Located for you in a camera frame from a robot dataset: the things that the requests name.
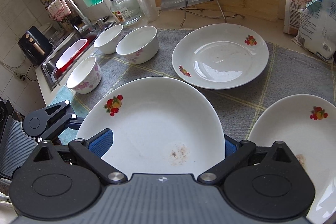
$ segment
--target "white bowl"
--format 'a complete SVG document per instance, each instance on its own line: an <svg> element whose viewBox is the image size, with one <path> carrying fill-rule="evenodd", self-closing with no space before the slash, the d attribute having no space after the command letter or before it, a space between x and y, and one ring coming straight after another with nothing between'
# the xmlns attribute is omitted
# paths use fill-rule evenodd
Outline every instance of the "white bowl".
<svg viewBox="0 0 336 224"><path fill-rule="evenodd" d="M197 179L225 158L216 111L177 79L148 77L118 87L89 112L76 138L105 128L113 131L113 144L102 159L128 179L132 173L192 173Z"/></svg>
<svg viewBox="0 0 336 224"><path fill-rule="evenodd" d="M258 146L284 141L315 186L307 219L324 223L336 211L336 107L318 96L285 97L258 118L249 140Z"/></svg>
<svg viewBox="0 0 336 224"><path fill-rule="evenodd" d="M117 54L129 62L141 64L150 60L159 49L157 29L145 26L126 35L117 46Z"/></svg>
<svg viewBox="0 0 336 224"><path fill-rule="evenodd" d="M123 25L118 24L102 32L95 40L93 46L105 54L116 52L120 40L124 37Z"/></svg>
<svg viewBox="0 0 336 224"><path fill-rule="evenodd" d="M83 60L70 74L67 88L86 94L94 90L101 80L101 68L94 56Z"/></svg>
<svg viewBox="0 0 336 224"><path fill-rule="evenodd" d="M84 47L86 43L87 39L82 38L76 41L72 46L68 47L56 62L56 68L61 69L65 65L69 66L69 61L79 53L79 51Z"/></svg>

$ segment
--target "glass jar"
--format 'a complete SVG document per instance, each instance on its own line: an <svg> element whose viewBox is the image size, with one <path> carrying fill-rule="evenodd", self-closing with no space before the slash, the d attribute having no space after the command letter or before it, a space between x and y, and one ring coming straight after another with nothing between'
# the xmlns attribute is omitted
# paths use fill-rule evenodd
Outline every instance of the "glass jar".
<svg viewBox="0 0 336 224"><path fill-rule="evenodd" d="M124 26L137 22L144 14L137 0L110 0L111 12Z"/></svg>

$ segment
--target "electrical outlet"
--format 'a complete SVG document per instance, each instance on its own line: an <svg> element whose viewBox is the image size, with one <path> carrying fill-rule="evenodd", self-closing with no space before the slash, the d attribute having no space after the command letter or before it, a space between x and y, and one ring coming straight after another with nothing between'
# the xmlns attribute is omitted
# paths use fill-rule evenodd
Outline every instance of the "electrical outlet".
<svg viewBox="0 0 336 224"><path fill-rule="evenodd" d="M21 73L19 73L18 71L14 72L14 76L21 81L24 81L26 79L26 77L21 75Z"/></svg>

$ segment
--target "metal stand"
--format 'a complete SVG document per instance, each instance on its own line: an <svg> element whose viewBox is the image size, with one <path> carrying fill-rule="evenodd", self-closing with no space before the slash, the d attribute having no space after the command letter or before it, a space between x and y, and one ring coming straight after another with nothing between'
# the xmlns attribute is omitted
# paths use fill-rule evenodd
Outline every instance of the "metal stand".
<svg viewBox="0 0 336 224"><path fill-rule="evenodd" d="M218 4L218 7L219 7L220 12L221 12L221 14L222 14L221 17L208 17L208 16L198 15L198 14L195 14L195 13L193 13L193 12L187 11L188 0L184 0L184 18L183 18L182 23L180 24L180 27L182 28L182 26L183 26L183 24L184 24L184 22L185 22L185 19L186 19L186 16L187 16L187 12L190 13L190 14L193 14L193 15L196 15L196 16L200 16L200 17L205 17L205 18L214 18L214 19L216 19L216 18L223 18L224 21L225 21L225 23L227 23L227 20L226 20L227 18L235 18L235 17L237 17L237 16L241 16L243 19L245 19L245 16L240 15L240 14L235 14L235 15L233 15L233 16L227 16L227 17L226 17L226 16L224 15L224 12L223 12L223 10L222 10L220 4L219 4L219 1L216 0L216 2L217 2L217 4Z"/></svg>

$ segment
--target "kitchen sink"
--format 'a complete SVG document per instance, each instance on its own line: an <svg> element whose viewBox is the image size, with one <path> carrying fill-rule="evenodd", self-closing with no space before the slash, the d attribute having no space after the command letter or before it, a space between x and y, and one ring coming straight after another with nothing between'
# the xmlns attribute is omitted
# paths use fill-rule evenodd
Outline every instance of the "kitchen sink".
<svg viewBox="0 0 336 224"><path fill-rule="evenodd" d="M107 23L103 26L103 30L101 30L97 25L93 25L94 30L87 30L84 34L80 34L78 31L73 31L69 36L64 39L64 41L47 57L46 60L41 65L42 73L44 78L46 79L50 90L53 90L57 84L63 79L66 73L71 69L71 67L76 63L76 61L90 48L90 46L95 42L95 39L101 34L103 31L107 30L113 23ZM56 68L56 62L62 56L64 51L71 47L76 41L81 38L86 38L88 40L88 47L86 47L83 52L81 52L76 59L70 64L70 66L63 72L58 73L59 70Z"/></svg>

